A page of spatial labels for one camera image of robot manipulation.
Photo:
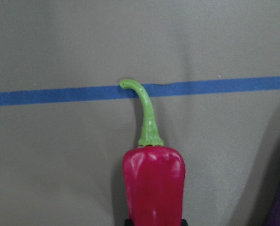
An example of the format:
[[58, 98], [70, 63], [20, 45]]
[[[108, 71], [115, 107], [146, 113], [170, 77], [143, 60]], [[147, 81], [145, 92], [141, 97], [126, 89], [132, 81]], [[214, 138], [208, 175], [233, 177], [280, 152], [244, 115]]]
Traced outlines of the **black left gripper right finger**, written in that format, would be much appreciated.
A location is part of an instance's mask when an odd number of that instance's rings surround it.
[[188, 223], [185, 219], [181, 220], [181, 226], [188, 226]]

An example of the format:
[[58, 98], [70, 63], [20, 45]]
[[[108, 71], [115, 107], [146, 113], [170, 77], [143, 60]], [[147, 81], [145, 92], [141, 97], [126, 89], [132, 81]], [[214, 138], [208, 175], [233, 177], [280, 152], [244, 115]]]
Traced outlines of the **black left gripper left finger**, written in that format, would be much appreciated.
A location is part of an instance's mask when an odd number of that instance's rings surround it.
[[132, 220], [131, 219], [125, 219], [124, 220], [124, 226], [132, 226]]

